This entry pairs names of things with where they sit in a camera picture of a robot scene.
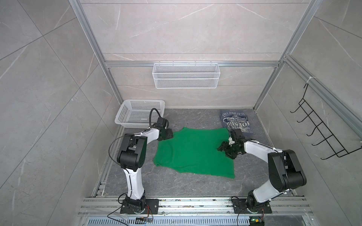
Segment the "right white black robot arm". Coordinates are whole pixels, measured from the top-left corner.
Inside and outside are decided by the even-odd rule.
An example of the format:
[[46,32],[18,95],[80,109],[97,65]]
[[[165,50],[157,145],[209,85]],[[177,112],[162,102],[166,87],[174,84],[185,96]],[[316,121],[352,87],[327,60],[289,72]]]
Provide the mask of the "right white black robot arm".
[[231,130],[229,140],[223,141],[218,151],[225,152],[231,159],[239,154],[251,154],[268,163],[268,181],[248,193],[246,206],[250,212],[261,211],[273,198],[307,184],[307,178],[293,150],[277,149],[246,138],[240,129]]

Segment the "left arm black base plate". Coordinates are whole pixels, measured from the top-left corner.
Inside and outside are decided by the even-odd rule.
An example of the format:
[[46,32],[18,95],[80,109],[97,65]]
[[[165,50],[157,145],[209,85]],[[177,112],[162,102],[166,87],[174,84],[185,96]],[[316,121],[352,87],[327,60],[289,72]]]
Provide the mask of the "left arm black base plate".
[[120,214],[157,214],[159,199],[124,199],[121,204]]

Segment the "blue-grey tank top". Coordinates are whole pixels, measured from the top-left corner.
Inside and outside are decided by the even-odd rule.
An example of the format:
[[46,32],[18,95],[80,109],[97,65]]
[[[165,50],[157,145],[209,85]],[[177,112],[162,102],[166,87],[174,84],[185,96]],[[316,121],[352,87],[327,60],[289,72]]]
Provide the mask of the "blue-grey tank top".
[[245,137],[253,135],[248,116],[242,110],[221,110],[220,120],[224,128],[230,130],[240,129]]

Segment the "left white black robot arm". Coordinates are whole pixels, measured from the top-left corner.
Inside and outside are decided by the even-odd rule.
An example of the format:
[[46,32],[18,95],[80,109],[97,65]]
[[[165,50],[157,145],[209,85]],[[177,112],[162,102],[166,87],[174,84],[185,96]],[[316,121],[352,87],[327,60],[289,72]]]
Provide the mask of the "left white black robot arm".
[[117,163],[123,169],[128,192],[125,197],[127,205],[135,212],[145,209],[145,189],[142,184],[141,168],[146,159],[147,144],[152,141],[162,141],[173,138],[173,131],[169,128],[169,121],[159,117],[157,122],[145,131],[135,134],[125,134],[119,152]]

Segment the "green tank top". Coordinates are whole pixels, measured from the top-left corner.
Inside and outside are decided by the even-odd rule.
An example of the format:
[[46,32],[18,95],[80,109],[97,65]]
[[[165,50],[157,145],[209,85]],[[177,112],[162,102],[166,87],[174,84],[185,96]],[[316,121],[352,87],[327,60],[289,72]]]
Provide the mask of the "green tank top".
[[179,173],[194,173],[235,178],[234,161],[218,151],[222,142],[229,142],[226,128],[198,130],[184,127],[173,138],[158,142],[156,166]]

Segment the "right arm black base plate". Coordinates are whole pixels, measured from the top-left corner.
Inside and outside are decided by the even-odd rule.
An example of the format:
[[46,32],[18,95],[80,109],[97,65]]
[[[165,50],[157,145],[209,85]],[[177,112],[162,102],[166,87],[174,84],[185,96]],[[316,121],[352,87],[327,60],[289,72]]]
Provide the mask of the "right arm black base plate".
[[252,199],[231,198],[232,207],[235,214],[271,214],[272,210],[269,202],[258,203]]

